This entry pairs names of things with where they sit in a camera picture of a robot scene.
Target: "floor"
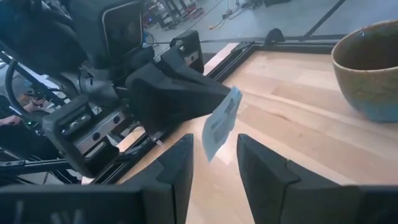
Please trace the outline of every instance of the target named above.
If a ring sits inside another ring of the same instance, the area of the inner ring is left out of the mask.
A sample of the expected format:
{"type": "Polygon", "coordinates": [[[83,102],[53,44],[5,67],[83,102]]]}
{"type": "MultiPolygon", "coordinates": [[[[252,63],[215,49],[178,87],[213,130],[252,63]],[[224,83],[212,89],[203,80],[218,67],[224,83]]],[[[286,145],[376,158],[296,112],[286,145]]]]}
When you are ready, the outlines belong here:
{"type": "MultiPolygon", "coordinates": [[[[197,0],[197,5],[205,10],[201,17],[183,22],[174,30],[164,31],[155,26],[147,31],[159,43],[168,43],[186,30],[197,30],[201,40],[206,42],[201,47],[207,61],[228,43],[261,40],[273,28],[279,28],[285,36],[347,34],[375,22],[398,19],[396,0],[292,0],[271,7],[248,9],[219,29],[210,30],[209,27],[219,23],[228,8],[235,7],[235,0],[197,0]]],[[[155,47],[156,55],[167,47],[168,44],[155,47]]],[[[44,175],[37,176],[40,177],[30,175],[25,178],[38,183],[43,181],[44,175]]],[[[53,178],[47,181],[56,182],[53,178]]]]}

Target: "white card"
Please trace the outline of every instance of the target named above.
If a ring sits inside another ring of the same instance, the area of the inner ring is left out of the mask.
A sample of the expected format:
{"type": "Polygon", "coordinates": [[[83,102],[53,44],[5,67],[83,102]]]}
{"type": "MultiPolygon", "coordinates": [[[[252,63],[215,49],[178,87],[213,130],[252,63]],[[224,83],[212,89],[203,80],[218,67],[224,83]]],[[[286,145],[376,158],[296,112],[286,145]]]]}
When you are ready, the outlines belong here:
{"type": "Polygon", "coordinates": [[[209,162],[233,130],[241,100],[242,93],[235,86],[232,87],[226,98],[206,119],[201,141],[209,162]]]}

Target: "wire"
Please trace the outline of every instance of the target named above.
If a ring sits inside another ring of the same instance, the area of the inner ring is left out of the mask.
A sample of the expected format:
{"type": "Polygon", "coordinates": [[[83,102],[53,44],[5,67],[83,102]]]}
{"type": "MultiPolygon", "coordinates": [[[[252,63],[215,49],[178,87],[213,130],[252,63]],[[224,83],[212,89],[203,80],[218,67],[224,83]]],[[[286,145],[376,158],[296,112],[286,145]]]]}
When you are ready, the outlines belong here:
{"type": "Polygon", "coordinates": [[[153,47],[157,47],[157,46],[159,46],[159,42],[157,41],[157,39],[155,38],[155,36],[153,35],[153,34],[151,34],[150,32],[148,32],[148,31],[145,31],[146,33],[147,33],[147,38],[148,37],[151,37],[152,38],[152,44],[149,44],[150,46],[153,46],[153,47]]]}
{"type": "Polygon", "coordinates": [[[236,7],[234,9],[229,9],[229,1],[227,1],[228,10],[223,14],[223,19],[219,23],[217,23],[216,25],[210,26],[209,29],[210,30],[215,30],[215,29],[221,28],[225,24],[226,20],[232,20],[232,19],[238,17],[240,14],[242,14],[250,6],[252,6],[252,3],[243,4],[240,11],[239,11],[239,7],[236,7]]]}

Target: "ceramic bowl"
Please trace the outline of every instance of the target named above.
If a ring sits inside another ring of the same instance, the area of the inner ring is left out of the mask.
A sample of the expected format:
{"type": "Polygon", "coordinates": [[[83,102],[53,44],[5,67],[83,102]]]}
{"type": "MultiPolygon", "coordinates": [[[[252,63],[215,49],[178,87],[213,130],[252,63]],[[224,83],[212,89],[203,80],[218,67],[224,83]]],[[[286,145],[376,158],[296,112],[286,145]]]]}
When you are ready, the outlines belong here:
{"type": "Polygon", "coordinates": [[[331,55],[347,102],[370,120],[398,122],[398,21],[347,35],[331,55]]]}

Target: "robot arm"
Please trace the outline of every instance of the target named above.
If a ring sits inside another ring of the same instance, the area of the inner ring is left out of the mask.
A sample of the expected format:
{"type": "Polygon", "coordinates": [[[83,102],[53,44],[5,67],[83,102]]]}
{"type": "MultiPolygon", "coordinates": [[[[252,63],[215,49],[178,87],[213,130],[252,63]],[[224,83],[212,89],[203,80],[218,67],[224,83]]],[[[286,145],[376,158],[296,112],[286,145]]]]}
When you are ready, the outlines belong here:
{"type": "Polygon", "coordinates": [[[5,33],[0,40],[16,60],[9,77],[19,68],[18,61],[60,81],[63,91],[77,90],[69,103],[32,119],[84,176],[96,177],[119,157],[107,134],[120,133],[136,120],[150,140],[157,141],[176,125],[213,112],[229,93],[202,75],[195,31],[176,37],[155,62],[153,49],[142,47],[140,1],[72,0],[69,8],[73,27],[43,19],[46,14],[40,10],[35,14],[20,9],[17,13],[30,19],[22,25],[35,27],[21,29],[31,32],[34,41],[10,39],[5,33]],[[104,110],[94,114],[91,104],[104,110]]]}

